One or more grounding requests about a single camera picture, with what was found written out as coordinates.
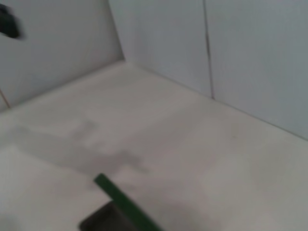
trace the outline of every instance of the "green strip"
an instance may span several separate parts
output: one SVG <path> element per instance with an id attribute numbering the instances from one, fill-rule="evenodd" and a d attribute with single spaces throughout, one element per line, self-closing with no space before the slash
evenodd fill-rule
<path id="1" fill-rule="evenodd" d="M 121 192 L 104 174 L 98 175 L 94 182 L 107 193 L 115 205 L 129 218 L 140 231 L 162 231 L 145 215 L 123 192 Z"/>

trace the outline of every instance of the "wall seam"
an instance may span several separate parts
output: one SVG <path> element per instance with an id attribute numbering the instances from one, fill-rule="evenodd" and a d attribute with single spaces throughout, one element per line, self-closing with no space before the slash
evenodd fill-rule
<path id="1" fill-rule="evenodd" d="M 214 100 L 215 90 L 214 90 L 213 71 L 212 71 L 212 57 L 211 57 L 210 37 L 209 37 L 209 30 L 208 30 L 208 19 L 207 19 L 207 13 L 206 13 L 206 0 L 202 0 L 202 1 L 203 1 L 203 11 L 204 11 L 204 21 L 205 21 L 205 44 L 206 44 L 207 59 L 208 59 L 211 98 Z"/>
<path id="2" fill-rule="evenodd" d="M 5 95 L 3 94 L 3 91 L 0 89 L 0 96 L 1 98 L 3 99 L 3 101 L 5 102 L 5 105 L 8 107 L 8 108 L 11 108 L 11 105 L 9 103 L 9 101 L 6 99 Z"/>

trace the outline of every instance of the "white panel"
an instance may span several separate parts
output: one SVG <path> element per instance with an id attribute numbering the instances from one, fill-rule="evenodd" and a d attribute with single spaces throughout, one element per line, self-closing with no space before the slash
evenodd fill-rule
<path id="1" fill-rule="evenodd" d="M 206 6 L 216 98 L 308 138 L 308 1 Z"/>
<path id="2" fill-rule="evenodd" d="M 25 38 L 0 36 L 0 85 L 10 103 L 122 57 L 107 0 L 4 0 Z"/>
<path id="3" fill-rule="evenodd" d="M 202 0 L 110 0 L 125 58 L 210 96 Z"/>

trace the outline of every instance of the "black object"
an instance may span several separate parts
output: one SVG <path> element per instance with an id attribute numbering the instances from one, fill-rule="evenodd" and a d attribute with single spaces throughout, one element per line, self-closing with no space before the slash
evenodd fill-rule
<path id="1" fill-rule="evenodd" d="M 81 231 L 138 231 L 113 202 L 81 222 L 79 228 Z"/>
<path id="2" fill-rule="evenodd" d="M 10 9 L 0 4 L 0 32 L 14 39 L 21 37 L 17 19 L 10 13 Z"/>

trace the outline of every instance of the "dark object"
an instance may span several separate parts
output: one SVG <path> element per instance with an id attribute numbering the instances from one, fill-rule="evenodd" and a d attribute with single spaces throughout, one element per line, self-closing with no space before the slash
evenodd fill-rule
<path id="1" fill-rule="evenodd" d="M 85 219 L 81 231 L 138 231 L 113 202 Z"/>
<path id="2" fill-rule="evenodd" d="M 113 200 L 114 204 L 140 231 L 162 231 L 129 197 L 127 197 L 104 174 L 94 182 Z"/>
<path id="3" fill-rule="evenodd" d="M 17 20 L 3 4 L 0 4 L 0 32 L 14 39 L 21 37 Z"/>

